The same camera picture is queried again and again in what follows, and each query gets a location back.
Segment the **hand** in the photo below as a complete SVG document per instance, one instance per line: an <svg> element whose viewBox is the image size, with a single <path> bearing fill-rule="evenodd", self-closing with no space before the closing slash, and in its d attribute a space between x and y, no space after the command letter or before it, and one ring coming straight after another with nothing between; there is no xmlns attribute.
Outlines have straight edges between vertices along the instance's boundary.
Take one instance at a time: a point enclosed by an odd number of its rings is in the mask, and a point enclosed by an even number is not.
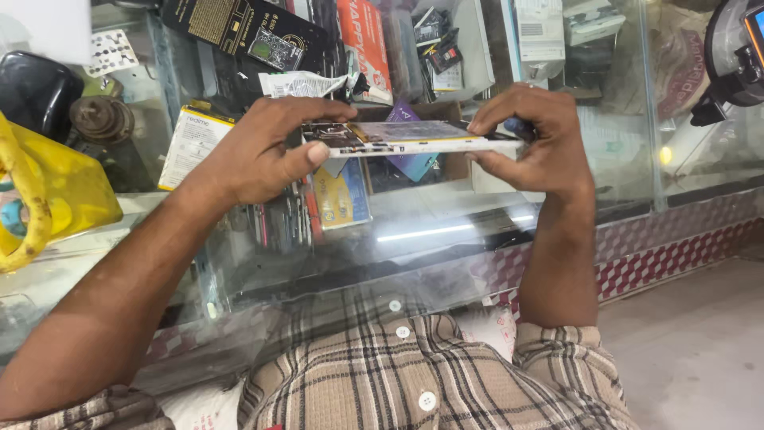
<svg viewBox="0 0 764 430"><path fill-rule="evenodd" d="M518 161L494 151L465 156L517 190L554 193L563 201L579 196L594 201L594 181L584 153L575 99L515 83L478 110L467 130L484 135L511 116L531 121L538 134L538 140Z"/></svg>
<svg viewBox="0 0 764 430"><path fill-rule="evenodd" d="M321 98L260 98L189 174L190 180L212 185L231 206L266 202L329 157L323 142L287 151L287 135L312 119L347 122L356 113L344 103Z"/></svg>

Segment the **forearm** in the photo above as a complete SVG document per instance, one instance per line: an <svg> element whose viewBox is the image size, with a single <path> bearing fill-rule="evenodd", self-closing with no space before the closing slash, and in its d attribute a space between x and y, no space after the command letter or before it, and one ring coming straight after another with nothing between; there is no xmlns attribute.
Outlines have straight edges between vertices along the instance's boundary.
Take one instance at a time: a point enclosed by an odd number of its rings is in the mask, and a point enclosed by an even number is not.
<svg viewBox="0 0 764 430"><path fill-rule="evenodd" d="M547 194L520 283L523 321L541 327L596 325L593 263L593 192L587 189L565 200Z"/></svg>
<svg viewBox="0 0 764 430"><path fill-rule="evenodd" d="M0 421L128 385L177 282L228 209L189 176L35 328L0 378Z"/></svg>

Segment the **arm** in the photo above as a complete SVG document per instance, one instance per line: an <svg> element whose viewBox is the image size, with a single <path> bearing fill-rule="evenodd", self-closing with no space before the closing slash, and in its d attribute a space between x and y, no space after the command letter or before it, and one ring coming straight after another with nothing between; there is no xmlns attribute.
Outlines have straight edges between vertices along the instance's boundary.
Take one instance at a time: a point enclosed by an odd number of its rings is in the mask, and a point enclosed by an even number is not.
<svg viewBox="0 0 764 430"><path fill-rule="evenodd" d="M575 101L567 94L515 85L475 115L471 131L484 134L514 115L533 121L539 133L519 161L492 151L470 156L518 190L546 192L520 283L523 320L541 327L596 325L594 182Z"/></svg>
<svg viewBox="0 0 764 430"><path fill-rule="evenodd" d="M533 121L539 140L515 162L495 152L471 157L518 190L545 191L528 268L520 283L513 361L608 428L637 428L613 357L602 348L594 280L594 182L575 101L516 84L491 100L471 128L486 132L510 116Z"/></svg>
<svg viewBox="0 0 764 430"><path fill-rule="evenodd" d="M236 204L263 203L329 156L322 143L285 151L307 119L347 121L324 99L258 100L210 156L80 280L34 329L0 377L0 421L71 406L129 385L196 250Z"/></svg>

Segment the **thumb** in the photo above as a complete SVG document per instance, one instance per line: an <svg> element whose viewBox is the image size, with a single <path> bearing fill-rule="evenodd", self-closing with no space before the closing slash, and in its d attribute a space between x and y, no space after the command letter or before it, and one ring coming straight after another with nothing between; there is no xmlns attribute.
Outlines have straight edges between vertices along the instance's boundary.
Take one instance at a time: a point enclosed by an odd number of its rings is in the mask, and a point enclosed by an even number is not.
<svg viewBox="0 0 764 430"><path fill-rule="evenodd" d="M313 169L329 158L329 147L324 142L308 142L298 148L290 149L276 163L276 171L281 180L288 184L307 176Z"/></svg>
<svg viewBox="0 0 764 430"><path fill-rule="evenodd" d="M466 153L465 157L476 161L483 170L507 182L509 185L517 189L523 187L525 166L522 166L512 158L495 151L473 151Z"/></svg>

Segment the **shirt sleeve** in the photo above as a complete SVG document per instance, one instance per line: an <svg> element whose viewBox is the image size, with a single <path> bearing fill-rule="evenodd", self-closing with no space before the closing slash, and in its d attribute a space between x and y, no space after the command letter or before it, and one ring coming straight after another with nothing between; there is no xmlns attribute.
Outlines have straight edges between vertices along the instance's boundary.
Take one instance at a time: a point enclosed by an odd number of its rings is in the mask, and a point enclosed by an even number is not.
<svg viewBox="0 0 764 430"><path fill-rule="evenodd" d="M513 362L523 371L577 404L601 409L617 428L638 428L632 421L613 356L596 327L517 327Z"/></svg>
<svg viewBox="0 0 764 430"><path fill-rule="evenodd" d="M153 397L126 386L101 391L81 405L38 419L0 422L4 430L69 430L79 428L120 428L121 430L171 430L173 422L164 416Z"/></svg>

